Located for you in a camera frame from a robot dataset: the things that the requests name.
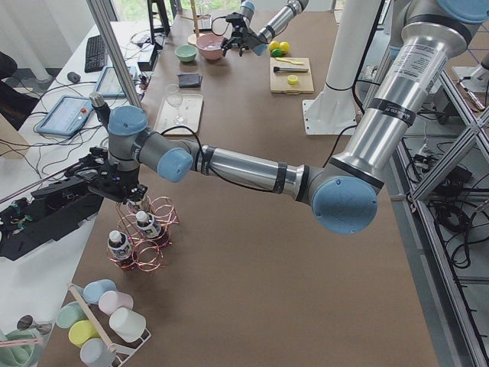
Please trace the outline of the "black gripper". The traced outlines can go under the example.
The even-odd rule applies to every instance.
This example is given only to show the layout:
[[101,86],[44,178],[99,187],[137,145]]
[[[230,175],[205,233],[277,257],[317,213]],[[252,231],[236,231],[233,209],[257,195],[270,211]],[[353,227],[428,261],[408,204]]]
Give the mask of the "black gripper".
[[225,57],[228,50],[236,48],[239,49],[239,56],[242,57],[250,49],[249,25],[251,23],[251,16],[233,12],[227,15],[225,20],[232,26],[232,32],[230,37],[225,37],[222,40],[222,56]]
[[90,192],[118,203],[125,203],[127,210],[139,210],[136,199],[147,196],[147,187],[139,184],[139,166],[126,170],[123,163],[111,163],[108,150],[92,147],[89,154],[80,159],[79,178],[87,182]]

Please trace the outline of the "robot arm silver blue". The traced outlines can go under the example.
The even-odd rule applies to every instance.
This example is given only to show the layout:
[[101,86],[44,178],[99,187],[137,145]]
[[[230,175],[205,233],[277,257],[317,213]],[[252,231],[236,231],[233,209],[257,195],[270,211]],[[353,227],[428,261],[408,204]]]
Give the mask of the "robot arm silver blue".
[[396,1],[385,77],[361,118],[352,125],[352,98],[377,28],[380,1],[349,1],[343,11],[322,92],[306,102],[311,135],[351,131],[345,149],[323,167],[284,162],[203,145],[197,139],[170,140],[151,129],[140,106],[92,105],[108,132],[108,153],[89,175],[89,190],[115,202],[133,200],[145,166],[177,183],[190,171],[264,193],[287,194],[312,208],[316,220],[339,234],[366,228],[377,212],[382,174],[449,59],[465,52],[488,20],[486,1]]
[[225,21],[232,25],[232,32],[230,37],[224,37],[221,42],[222,56],[224,57],[233,48],[238,49],[240,56],[246,50],[252,50],[258,56],[262,55],[268,44],[284,31],[289,22],[302,13],[308,4],[308,0],[288,1],[256,33],[251,29],[251,20],[255,10],[254,3],[252,1],[242,2],[238,12],[225,16]]

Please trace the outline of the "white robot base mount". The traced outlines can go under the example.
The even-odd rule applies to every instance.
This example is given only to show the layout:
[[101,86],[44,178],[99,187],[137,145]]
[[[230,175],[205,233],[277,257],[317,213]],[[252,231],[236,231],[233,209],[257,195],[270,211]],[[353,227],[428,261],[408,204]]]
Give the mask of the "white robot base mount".
[[303,119],[308,135],[337,135],[356,125],[353,99],[358,68],[372,31],[377,29],[380,0],[347,1],[339,22],[325,86],[314,100],[303,101]]

